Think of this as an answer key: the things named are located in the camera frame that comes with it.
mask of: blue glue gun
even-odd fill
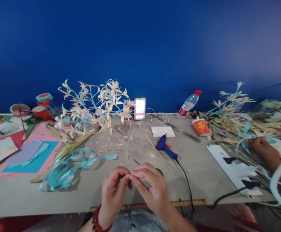
[[[173,159],[175,159],[175,160],[178,158],[178,155],[176,153],[172,152],[169,149],[169,147],[167,146],[167,144],[166,144],[166,134],[163,135],[159,139],[158,144],[156,145],[156,149],[158,149],[158,150],[162,150],[162,149],[165,150],[165,152],[168,153],[168,155],[170,157],[172,157]]]

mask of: hand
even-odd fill
[[[129,178],[135,184],[149,209],[159,218],[168,214],[173,207],[169,201],[166,182],[161,173],[148,163],[139,165],[131,173],[133,176],[129,176]],[[147,188],[140,180],[141,178],[145,178],[150,187]]]
[[[98,216],[99,225],[103,230],[106,230],[112,224],[120,212],[127,186],[132,189],[129,179],[130,174],[128,169],[119,166],[103,182],[102,206]]]
[[[281,163],[279,151],[272,147],[264,137],[249,139],[248,144],[270,168],[275,169]]]

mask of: person's left hand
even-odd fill
[[[132,190],[130,174],[127,168],[119,166],[103,182],[102,206],[98,216],[99,225],[103,230],[106,230],[112,224],[120,212],[127,186]]]

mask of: power strip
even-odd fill
[[[228,175],[232,183],[237,189],[245,187],[242,180],[250,181],[249,176],[256,176],[256,172],[251,170],[251,166],[247,166],[244,163],[240,164],[227,164],[223,158],[230,158],[230,156],[220,147],[219,145],[208,145],[207,149],[215,158],[217,163],[223,169],[223,171]],[[244,196],[262,196],[263,193],[256,187],[253,189],[244,189],[240,192]]]

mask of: phone screen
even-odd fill
[[[146,98],[134,98],[134,119],[144,120],[146,116]]]

